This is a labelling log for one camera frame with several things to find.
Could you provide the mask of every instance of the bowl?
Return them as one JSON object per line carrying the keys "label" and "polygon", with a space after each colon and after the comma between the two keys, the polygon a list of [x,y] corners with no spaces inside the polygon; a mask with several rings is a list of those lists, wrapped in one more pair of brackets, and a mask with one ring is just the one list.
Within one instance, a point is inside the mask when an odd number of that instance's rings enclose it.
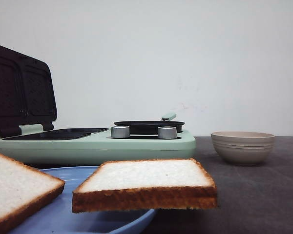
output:
{"label": "bowl", "polygon": [[255,132],[215,132],[211,139],[218,155],[225,161],[255,165],[272,151],[274,135]]}

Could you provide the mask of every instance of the dark gray table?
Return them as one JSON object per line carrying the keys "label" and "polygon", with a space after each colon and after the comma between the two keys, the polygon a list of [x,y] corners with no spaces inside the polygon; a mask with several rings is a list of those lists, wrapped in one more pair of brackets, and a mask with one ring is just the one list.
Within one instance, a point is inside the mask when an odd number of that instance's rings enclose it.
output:
{"label": "dark gray table", "polygon": [[158,210],[144,234],[293,233],[293,137],[277,137],[265,163],[252,167],[222,161],[210,137],[196,137],[196,140],[194,158],[216,183],[218,208]]}

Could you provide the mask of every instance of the black frying pan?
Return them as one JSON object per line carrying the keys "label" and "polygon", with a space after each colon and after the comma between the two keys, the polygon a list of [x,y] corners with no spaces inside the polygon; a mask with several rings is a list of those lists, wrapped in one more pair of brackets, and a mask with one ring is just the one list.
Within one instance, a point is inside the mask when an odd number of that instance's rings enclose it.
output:
{"label": "black frying pan", "polygon": [[121,121],[114,122],[118,126],[129,126],[130,134],[137,135],[156,135],[158,127],[171,126],[176,127],[177,133],[182,132],[184,122],[177,121]]}

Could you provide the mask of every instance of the black lid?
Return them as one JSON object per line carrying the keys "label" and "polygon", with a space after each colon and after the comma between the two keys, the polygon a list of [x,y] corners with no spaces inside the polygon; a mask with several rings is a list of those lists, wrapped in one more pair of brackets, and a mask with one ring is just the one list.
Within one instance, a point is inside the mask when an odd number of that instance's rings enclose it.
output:
{"label": "black lid", "polygon": [[0,46],[0,136],[21,135],[19,125],[52,130],[57,109],[46,63]]}

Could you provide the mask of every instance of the bread slice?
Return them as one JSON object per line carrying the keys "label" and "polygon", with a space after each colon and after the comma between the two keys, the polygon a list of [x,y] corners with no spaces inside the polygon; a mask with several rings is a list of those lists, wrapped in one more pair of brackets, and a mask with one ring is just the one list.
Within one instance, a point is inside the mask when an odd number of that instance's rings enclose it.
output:
{"label": "bread slice", "polygon": [[73,191],[72,200],[74,213],[216,206],[216,185],[193,158],[106,162]]}
{"label": "bread slice", "polygon": [[65,182],[0,154],[0,234],[50,203]]}

